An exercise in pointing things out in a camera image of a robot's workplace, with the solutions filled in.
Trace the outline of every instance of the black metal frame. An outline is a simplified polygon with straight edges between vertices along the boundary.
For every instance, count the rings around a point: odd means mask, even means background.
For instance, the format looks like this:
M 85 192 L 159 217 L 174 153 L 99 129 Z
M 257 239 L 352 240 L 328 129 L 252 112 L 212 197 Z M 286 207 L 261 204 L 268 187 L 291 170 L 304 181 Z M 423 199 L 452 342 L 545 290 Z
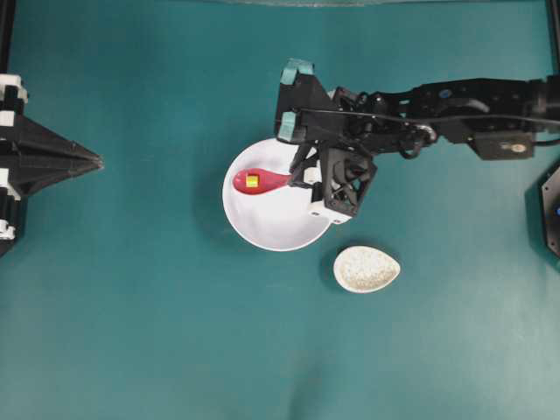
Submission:
M 0 73 L 8 73 L 16 0 L 0 0 Z

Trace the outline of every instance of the red spoon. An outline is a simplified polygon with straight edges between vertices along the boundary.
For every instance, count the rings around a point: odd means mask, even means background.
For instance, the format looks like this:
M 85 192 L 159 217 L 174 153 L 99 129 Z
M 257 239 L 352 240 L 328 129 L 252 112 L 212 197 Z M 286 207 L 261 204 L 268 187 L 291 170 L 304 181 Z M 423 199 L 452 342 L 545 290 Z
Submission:
M 261 168 L 244 169 L 235 174 L 234 188 L 244 194 L 263 194 L 286 186 L 290 177 L 291 175 L 283 175 Z

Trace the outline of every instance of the white bowl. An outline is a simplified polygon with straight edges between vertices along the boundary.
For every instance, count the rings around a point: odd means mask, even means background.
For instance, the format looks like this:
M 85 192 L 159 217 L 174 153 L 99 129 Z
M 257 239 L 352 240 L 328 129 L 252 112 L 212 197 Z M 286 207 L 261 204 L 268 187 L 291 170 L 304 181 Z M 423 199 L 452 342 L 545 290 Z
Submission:
M 347 291 L 369 293 L 390 284 L 401 266 L 389 255 L 371 247 L 350 247 L 334 260 L 334 276 Z
M 262 140 L 245 149 L 229 166 L 222 201 L 227 219 L 247 242 L 270 251 L 293 251 L 316 241 L 330 226 L 326 218 L 308 214 L 312 191 L 282 187 L 261 195 L 242 194 L 233 178 L 243 169 L 263 168 L 289 173 L 297 146 L 276 139 Z

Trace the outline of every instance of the cable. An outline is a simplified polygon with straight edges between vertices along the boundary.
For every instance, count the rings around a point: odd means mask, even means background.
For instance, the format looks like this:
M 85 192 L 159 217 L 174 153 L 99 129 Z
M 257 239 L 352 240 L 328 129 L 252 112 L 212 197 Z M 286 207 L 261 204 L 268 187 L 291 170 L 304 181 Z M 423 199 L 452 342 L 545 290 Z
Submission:
M 542 146 L 542 147 L 558 146 L 559 144 L 560 144 L 560 138 L 557 138 L 556 140 L 543 140 L 541 142 L 533 142 L 534 146 Z
M 299 111 L 312 112 L 316 114 L 338 114 L 343 116 L 370 116 L 372 118 L 380 118 L 382 120 L 395 121 L 397 123 L 411 123 L 411 124 L 433 124 L 433 123 L 448 123 L 449 121 L 504 119 L 504 120 L 519 120 L 519 121 L 526 121 L 528 123 L 560 126 L 560 121 L 558 120 L 549 120 L 546 118 L 534 118 L 531 116 L 508 115 L 508 114 L 450 115 L 450 116 L 437 116 L 432 118 L 407 118 L 407 117 L 384 115 L 384 114 L 369 114 L 367 112 L 334 111 L 330 109 L 300 108 Z

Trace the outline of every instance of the black mechanical part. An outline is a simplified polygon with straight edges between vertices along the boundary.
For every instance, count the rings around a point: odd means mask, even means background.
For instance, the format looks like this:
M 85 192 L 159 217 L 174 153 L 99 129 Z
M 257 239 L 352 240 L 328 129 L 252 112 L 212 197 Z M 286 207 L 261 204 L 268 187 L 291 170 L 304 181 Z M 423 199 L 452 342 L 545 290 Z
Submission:
M 325 207 L 354 217 L 377 168 L 371 158 L 340 149 L 319 154 Z
M 291 84 L 280 85 L 275 132 L 280 137 L 282 131 L 283 141 L 300 146 L 290 168 L 297 175 L 292 186 L 311 186 L 301 181 L 304 169 L 316 164 L 306 157 L 316 149 L 325 207 L 343 214 L 357 214 L 375 174 L 372 159 L 377 155 L 417 158 L 439 137 L 468 145 L 484 160 L 531 158 L 536 146 L 560 144 L 536 141 L 537 132 L 560 130 L 560 76 L 456 80 L 397 94 L 356 94 L 338 87 L 331 98 L 309 68 L 306 74 L 296 73 Z M 335 165 L 340 161 L 357 172 L 337 182 L 340 170 Z M 347 181 L 359 171 L 364 188 L 350 189 Z M 314 186 L 314 200 L 318 191 Z
M 0 74 L 8 73 L 16 0 L 0 0 Z
M 549 249 L 560 257 L 560 168 L 541 186 L 544 237 Z

